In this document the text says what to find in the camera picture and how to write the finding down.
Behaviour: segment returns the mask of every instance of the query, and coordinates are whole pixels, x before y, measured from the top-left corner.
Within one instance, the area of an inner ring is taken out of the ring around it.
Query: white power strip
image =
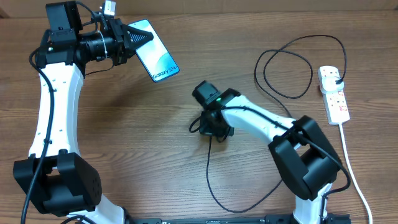
[[[349,162],[346,141],[343,132],[343,123],[349,120],[347,101],[343,91],[344,82],[341,84],[336,84],[336,80],[340,79],[340,75],[338,73],[338,69],[332,66],[320,67],[318,70],[318,76],[329,124],[338,124],[339,126],[341,142],[343,143],[344,157],[346,159],[349,174],[353,180],[356,191],[358,192],[364,206],[366,207],[366,211],[369,217],[369,224],[373,224],[371,209],[365,199],[365,196],[362,194],[361,189],[359,189],[353,169],[351,168],[351,164]]]
[[[332,66],[322,66],[318,70],[318,76],[329,124],[337,125],[348,121],[349,113],[343,91],[344,83],[335,84],[335,81],[340,79],[338,69]]]

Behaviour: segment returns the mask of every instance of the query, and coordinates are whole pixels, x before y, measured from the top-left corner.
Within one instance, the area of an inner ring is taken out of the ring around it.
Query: black cable
[[[79,4],[79,5],[83,6],[85,9],[87,9],[90,12],[91,16],[93,16],[93,20],[95,21],[95,30],[93,30],[91,32],[88,32],[88,33],[85,33],[85,34],[81,34],[81,35],[82,36],[89,36],[89,35],[95,34],[97,32],[97,30],[98,30],[98,23],[97,23],[97,20],[95,19],[94,12],[89,7],[87,7],[85,4],[83,4],[80,1],[76,1],[76,4]]]
[[[339,80],[336,81],[336,84],[340,84],[340,83],[343,81],[343,79],[344,79],[344,77],[345,77],[345,75],[346,75],[346,69],[347,69],[347,56],[346,56],[346,50],[345,50],[345,48],[344,48],[343,43],[342,43],[339,39],[337,39],[336,37],[333,37],[333,36],[331,36],[331,35],[307,35],[307,36],[299,37],[299,38],[296,38],[296,39],[290,41],[289,43],[285,44],[285,45],[284,45],[283,47],[281,47],[280,49],[277,49],[277,50],[276,50],[276,49],[266,50],[266,51],[264,51],[264,52],[260,55],[260,57],[258,58],[258,60],[257,60],[257,62],[256,62],[256,66],[254,67],[254,81],[256,82],[257,86],[258,86],[263,92],[267,93],[270,97],[272,97],[274,100],[276,100],[276,102],[278,102],[278,103],[283,107],[283,109],[286,110],[287,114],[288,114],[290,117],[292,117],[292,115],[291,115],[291,113],[288,111],[288,109],[285,107],[285,105],[284,105],[280,100],[278,100],[276,97],[274,97],[273,95],[271,95],[267,90],[265,90],[265,89],[260,85],[260,83],[258,82],[258,79],[257,79],[257,66],[258,66],[258,63],[260,62],[261,57],[262,57],[265,53],[268,53],[268,52],[275,52],[275,53],[268,59],[267,63],[266,63],[265,66],[264,66],[264,69],[263,69],[264,81],[267,83],[268,87],[269,87],[271,90],[273,90],[274,92],[276,92],[276,93],[277,93],[278,95],[280,95],[280,96],[283,96],[283,97],[288,98],[288,99],[297,99],[297,98],[302,97],[304,94],[306,94],[306,92],[307,92],[308,89],[310,88],[310,85],[311,85],[311,82],[312,82],[312,78],[313,78],[313,69],[312,69],[311,63],[310,63],[306,58],[304,58],[303,56],[301,56],[301,55],[299,55],[299,54],[296,54],[296,53],[294,53],[294,52],[290,52],[290,51],[288,51],[288,50],[284,50],[284,49],[285,49],[286,47],[288,47],[290,44],[292,44],[293,42],[295,42],[296,40],[300,40],[300,39],[304,39],[304,38],[309,38],[309,37],[329,37],[329,38],[335,39],[335,40],[341,45],[341,48],[343,49],[343,54],[344,54],[344,73],[343,73],[342,78],[340,78]],[[267,68],[269,62],[270,62],[279,52],[287,53],[287,54],[291,54],[291,55],[300,57],[300,58],[303,59],[303,60],[308,64],[308,66],[310,67],[311,76],[310,76],[310,81],[309,81],[309,83],[308,83],[308,86],[306,87],[306,89],[304,90],[304,92],[301,93],[301,94],[298,95],[298,96],[287,96],[287,95],[285,95],[285,94],[283,94],[283,93],[277,91],[277,90],[269,83],[269,81],[268,81],[268,79],[267,79],[267,77],[266,77],[266,68]]]
[[[258,112],[258,111],[256,111],[256,110],[254,110],[254,109],[252,109],[252,108],[243,107],[243,106],[229,106],[229,107],[225,107],[225,108],[223,108],[223,109],[221,109],[221,110],[231,110],[231,109],[244,109],[244,110],[252,111],[253,113],[256,113],[257,115],[259,115],[260,117],[262,117],[262,118],[268,120],[270,123],[272,123],[272,124],[274,124],[274,125],[276,125],[276,126],[282,128],[282,129],[288,130],[288,128],[286,128],[285,126],[281,125],[280,123],[278,123],[278,122],[276,122],[276,121],[270,119],[270,118],[267,117],[266,115],[264,115],[264,114],[262,114],[262,113],[260,113],[260,112]],[[201,116],[199,116],[197,119],[195,119],[195,120],[192,122],[192,124],[189,126],[189,131],[190,131],[191,133],[195,133],[195,132],[197,132],[197,131],[201,128],[201,126],[199,125],[199,127],[197,127],[196,129],[192,130],[193,126],[194,126],[197,122],[200,121],[200,118],[201,118]],[[216,137],[216,140],[217,140],[218,142],[223,142],[223,141],[228,137],[228,134],[229,134],[230,131],[231,131],[231,128],[228,128],[228,130],[226,131],[226,133],[225,133],[224,137],[222,138],[222,140],[219,140],[218,137]],[[269,191],[262,199],[260,199],[257,203],[255,203],[254,205],[250,206],[250,207],[247,208],[247,209],[244,209],[244,210],[230,210],[230,209],[226,208],[226,207],[225,207],[224,205],[222,205],[222,204],[217,200],[217,198],[215,197],[215,195],[214,195],[214,193],[213,193],[213,190],[211,189],[210,182],[209,182],[209,178],[208,178],[209,163],[210,163],[210,151],[211,151],[211,139],[212,139],[212,136],[210,136],[209,152],[208,152],[208,157],[207,157],[207,167],[206,167],[207,186],[208,186],[208,188],[209,188],[210,194],[211,194],[211,196],[213,197],[214,201],[215,201],[222,209],[226,210],[227,212],[232,212],[232,213],[244,213],[244,212],[247,212],[247,211],[249,211],[249,210],[255,208],[255,207],[256,207],[257,205],[259,205],[261,202],[263,202],[263,201],[264,201],[268,196],[270,196],[270,195],[279,187],[279,185],[282,183],[282,180],[280,180],[280,181],[278,182],[278,184],[277,184],[271,191]]]
[[[87,25],[90,25],[93,23],[94,23],[93,21],[88,21],[88,22],[83,23],[81,26],[84,27],[84,26],[87,26]]]
[[[107,68],[107,69],[104,69],[104,70],[99,70],[99,71],[95,71],[95,72],[90,72],[90,73],[87,73],[87,74],[86,74],[86,76],[87,76],[87,75],[94,74],[94,73],[98,73],[98,72],[106,72],[106,71],[109,71],[109,70],[111,70],[113,67],[114,67],[114,63],[113,63],[113,60],[112,60],[112,67],[110,67],[110,68]]]
[[[44,139],[44,147],[42,151],[42,155],[39,159],[39,163],[37,164],[36,171],[33,175],[32,181],[30,182],[29,189],[26,193],[26,198],[25,198],[25,203],[24,203],[24,208],[22,209],[22,215],[21,215],[21,224],[24,224],[26,221],[26,215],[27,215],[27,208],[29,206],[29,201],[32,196],[32,192],[34,191],[35,183],[36,180],[39,176],[39,174],[42,173],[42,166],[43,166],[43,161],[45,158],[45,155],[47,153],[47,149],[49,148],[49,144],[51,142],[50,140],[50,135],[51,135],[51,127],[52,127],[52,121],[53,121],[53,116],[54,116],[54,89],[52,88],[50,80],[47,78],[47,76],[44,74],[41,69],[39,69],[36,64],[33,63],[33,56],[36,54],[36,52],[40,49],[41,47],[38,47],[36,50],[34,50],[30,55],[29,55],[29,63],[30,65],[40,73],[40,75],[43,77],[45,80],[47,86],[49,87],[49,93],[50,93],[50,113],[49,113],[49,123],[47,125],[47,132],[45,134],[45,139]]]
[[[268,196],[270,196],[270,195],[279,187],[279,185],[282,183],[282,180],[280,180],[279,183],[278,183],[270,192],[268,192],[268,194],[267,194],[266,196],[264,196],[262,199],[260,199],[260,201],[258,201],[258,202],[255,203],[254,205],[250,206],[249,208],[247,208],[247,209],[245,209],[245,210],[240,210],[240,211],[237,211],[237,210],[230,210],[230,209],[224,207],[224,205],[222,205],[222,204],[217,200],[217,198],[214,196],[214,193],[213,193],[213,191],[212,191],[212,189],[211,189],[210,182],[209,182],[210,152],[211,152],[211,136],[210,136],[210,141],[209,141],[209,153],[208,153],[208,155],[207,155],[207,166],[206,166],[206,180],[207,180],[207,186],[208,186],[208,188],[209,188],[210,194],[211,194],[211,196],[213,197],[214,201],[216,201],[216,203],[217,203],[222,209],[226,210],[227,212],[232,212],[232,213],[244,213],[244,212],[247,212],[247,211],[253,209],[253,208],[256,207],[257,205],[259,205],[262,201],[264,201]]]
[[[75,215],[74,217],[70,217],[66,219],[65,221],[61,222],[61,224],[67,224],[70,223],[71,221],[74,221],[76,219],[83,219],[84,221],[88,222],[89,224],[96,224],[93,220],[85,217],[84,215]]]

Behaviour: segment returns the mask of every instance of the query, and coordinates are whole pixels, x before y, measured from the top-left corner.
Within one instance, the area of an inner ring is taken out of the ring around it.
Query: white power cable
[[[340,129],[341,142],[343,143],[343,152],[344,152],[344,157],[346,159],[348,172],[351,175],[351,179],[353,180],[353,183],[354,183],[356,191],[358,192],[359,196],[362,199],[363,204],[366,207],[366,211],[368,212],[368,217],[369,217],[369,224],[373,224],[373,217],[372,217],[371,208],[369,207],[368,202],[365,199],[365,196],[362,194],[361,189],[359,189],[358,183],[356,182],[356,179],[355,179],[355,176],[354,176],[354,172],[353,172],[353,170],[351,168],[351,164],[349,163],[347,147],[346,147],[346,139],[344,137],[344,132],[343,132],[343,125],[341,123],[339,123],[338,127]]]

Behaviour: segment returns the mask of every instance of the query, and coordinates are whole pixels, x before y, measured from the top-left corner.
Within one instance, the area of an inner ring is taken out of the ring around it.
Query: smartphone
[[[136,54],[154,82],[177,74],[180,69],[148,20],[133,22],[129,26],[151,32],[154,39],[139,47]]]

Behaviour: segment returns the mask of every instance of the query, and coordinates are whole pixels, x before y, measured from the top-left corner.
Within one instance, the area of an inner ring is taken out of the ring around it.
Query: wooden table
[[[344,127],[356,178],[375,223],[397,223],[398,12],[126,16],[122,21],[142,18],[151,21],[181,72],[153,83],[134,57],[87,76],[80,95],[80,151],[99,172],[103,193],[112,202],[134,217],[291,213],[294,195],[284,184],[245,214],[228,213],[214,202],[205,176],[208,138],[188,132],[201,110],[191,92],[208,80],[221,91],[235,88],[260,106],[284,114],[255,87],[252,73],[258,56],[296,37],[330,34],[341,39],[348,55],[345,92],[351,120]],[[27,158],[40,98],[39,78],[27,59],[48,26],[47,19],[0,19],[0,223],[17,223],[21,216],[25,194],[12,176],[12,165]],[[322,65],[343,68],[340,46],[319,37],[301,40],[289,50],[311,61],[313,85],[298,100],[279,98],[296,118],[306,114],[316,119],[343,158],[338,127],[328,125],[316,73]],[[109,62],[91,62],[87,71],[108,67]],[[290,55],[277,56],[267,71],[272,84],[288,95],[301,93],[310,78],[307,64]],[[224,144],[213,143],[212,152],[210,182],[230,209],[249,207],[280,180],[267,146],[242,130]],[[334,186],[344,183],[340,172]],[[331,196],[328,211],[367,223],[353,186]],[[28,223],[60,220],[64,218],[29,207]]]

